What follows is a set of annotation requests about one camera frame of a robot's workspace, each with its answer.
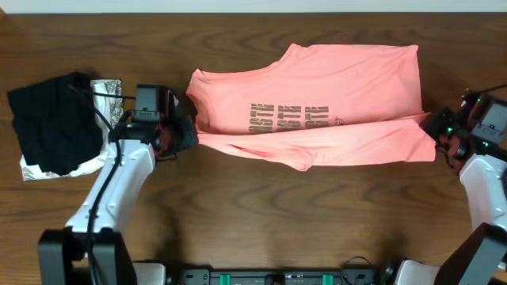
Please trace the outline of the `pink printed t-shirt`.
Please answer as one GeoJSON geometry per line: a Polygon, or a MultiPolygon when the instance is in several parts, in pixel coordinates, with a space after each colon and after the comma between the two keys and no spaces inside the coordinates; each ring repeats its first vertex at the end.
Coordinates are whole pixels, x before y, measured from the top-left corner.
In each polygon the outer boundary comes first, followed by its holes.
{"type": "Polygon", "coordinates": [[[414,45],[293,44],[258,70],[195,70],[186,93],[200,144],[225,154],[299,171],[436,156],[414,45]]]}

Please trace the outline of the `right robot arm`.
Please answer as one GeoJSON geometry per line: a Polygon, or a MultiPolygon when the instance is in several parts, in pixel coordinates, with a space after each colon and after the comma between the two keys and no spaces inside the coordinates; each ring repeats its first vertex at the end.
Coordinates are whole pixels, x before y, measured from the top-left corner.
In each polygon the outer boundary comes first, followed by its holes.
{"type": "Polygon", "coordinates": [[[443,108],[422,123],[467,195],[472,233],[441,265],[389,264],[382,284],[497,284],[506,269],[506,102],[492,89],[468,90],[457,112],[443,108]]]}

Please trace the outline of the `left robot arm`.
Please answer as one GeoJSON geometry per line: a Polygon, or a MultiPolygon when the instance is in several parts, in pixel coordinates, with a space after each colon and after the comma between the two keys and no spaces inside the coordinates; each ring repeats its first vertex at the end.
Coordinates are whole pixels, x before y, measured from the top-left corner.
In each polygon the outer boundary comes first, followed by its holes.
{"type": "Polygon", "coordinates": [[[139,190],[159,161],[198,143],[192,119],[177,113],[177,95],[163,85],[136,87],[135,107],[107,123],[108,153],[78,211],[38,242],[44,284],[167,284],[165,265],[135,262],[122,233],[139,190]]]}

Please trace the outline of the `white patterned folded garment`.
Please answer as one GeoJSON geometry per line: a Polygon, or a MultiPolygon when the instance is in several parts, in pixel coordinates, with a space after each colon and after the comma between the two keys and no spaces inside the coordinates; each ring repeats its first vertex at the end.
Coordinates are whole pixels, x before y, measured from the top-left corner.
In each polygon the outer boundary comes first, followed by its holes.
{"type": "MultiPolygon", "coordinates": [[[[122,95],[122,81],[120,79],[100,79],[92,80],[90,86],[96,93],[108,94],[108,95],[122,95]]],[[[115,97],[102,97],[98,95],[93,96],[95,107],[101,112],[104,118],[114,127],[120,120],[121,115],[124,112],[123,100],[115,97]]],[[[105,123],[100,119],[98,115],[96,122],[102,130],[103,146],[98,156],[89,161],[83,162],[78,168],[70,173],[63,175],[63,177],[78,177],[81,175],[91,174],[100,169],[106,161],[108,155],[108,133],[109,129],[105,123]]],[[[22,156],[20,160],[21,174],[24,181],[32,180],[46,180],[60,178],[61,176],[52,172],[43,172],[38,165],[27,165],[25,157],[22,156]]]]}

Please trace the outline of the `folded black garment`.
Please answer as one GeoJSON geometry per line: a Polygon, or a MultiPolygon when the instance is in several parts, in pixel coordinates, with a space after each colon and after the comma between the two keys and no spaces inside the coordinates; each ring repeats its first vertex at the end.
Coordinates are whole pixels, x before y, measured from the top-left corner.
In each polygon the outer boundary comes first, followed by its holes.
{"type": "Polygon", "coordinates": [[[7,93],[13,129],[27,165],[60,176],[101,152],[90,76],[74,72],[7,93]]]}

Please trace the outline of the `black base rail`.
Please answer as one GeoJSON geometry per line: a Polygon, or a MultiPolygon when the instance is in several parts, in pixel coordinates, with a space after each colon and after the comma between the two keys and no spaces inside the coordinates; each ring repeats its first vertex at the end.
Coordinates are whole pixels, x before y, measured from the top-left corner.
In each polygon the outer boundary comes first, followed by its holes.
{"type": "Polygon", "coordinates": [[[402,261],[378,267],[363,256],[348,259],[339,268],[214,269],[192,266],[170,272],[164,264],[133,264],[138,284],[160,285],[380,285],[393,284],[402,261]]]}

